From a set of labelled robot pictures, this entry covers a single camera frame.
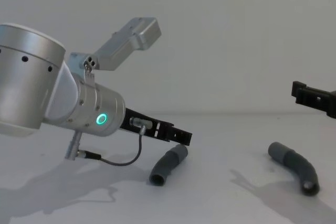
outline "black plastic part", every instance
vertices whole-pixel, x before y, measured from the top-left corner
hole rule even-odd
[[[85,158],[94,159],[94,160],[101,160],[101,155],[99,155],[97,153],[85,151],[85,154],[86,154]]]
[[[156,186],[163,186],[171,171],[177,167],[188,155],[188,149],[179,144],[166,152],[152,169],[149,180]]]
[[[177,143],[180,143],[186,146],[190,145],[192,133],[174,128],[173,127],[174,124],[172,123],[150,118],[149,116],[143,115],[139,112],[135,112],[130,109],[126,109],[125,118],[120,128],[126,131],[139,133],[140,129],[130,124],[131,118],[140,118],[140,119],[151,121],[153,123],[153,127],[151,129],[146,130],[145,136],[167,141],[167,142],[173,141],[173,142],[177,142]]]
[[[327,116],[336,119],[336,93],[313,89],[306,84],[294,81],[292,96],[296,103],[327,113]]]
[[[320,191],[315,168],[303,156],[278,142],[269,146],[268,154],[275,161],[293,170],[299,176],[300,188],[304,195],[314,196]]]

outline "gray cable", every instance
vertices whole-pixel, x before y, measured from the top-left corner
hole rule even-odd
[[[135,161],[138,160],[138,158],[140,157],[140,154],[141,154],[141,151],[142,151],[142,135],[139,135],[139,150],[138,150],[138,153],[137,155],[135,156],[135,158],[127,163],[114,163],[114,162],[111,162],[111,161],[108,161],[104,158],[101,158],[100,160],[106,164],[109,164],[109,165],[114,165],[114,166],[128,166],[128,165],[131,165],[133,164]]]

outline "glowing green light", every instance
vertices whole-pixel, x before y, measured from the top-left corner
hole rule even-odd
[[[107,115],[105,113],[100,114],[96,119],[96,123],[98,125],[104,124],[106,123],[106,121],[107,121]]]

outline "white wall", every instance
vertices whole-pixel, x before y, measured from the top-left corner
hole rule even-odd
[[[289,112],[291,83],[336,89],[336,0],[0,0],[0,22],[94,52],[135,16],[163,36],[97,81],[143,112]]]

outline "white table surface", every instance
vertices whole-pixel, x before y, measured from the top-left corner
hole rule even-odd
[[[145,138],[129,167],[63,160],[72,132],[44,125],[26,139],[1,136],[0,223],[336,223],[336,120],[323,114],[155,116],[193,133],[190,154],[164,187],[148,176],[173,147]],[[84,135],[82,148],[131,159],[137,136]],[[270,160],[281,142],[316,168],[321,191],[303,196],[298,180]]]

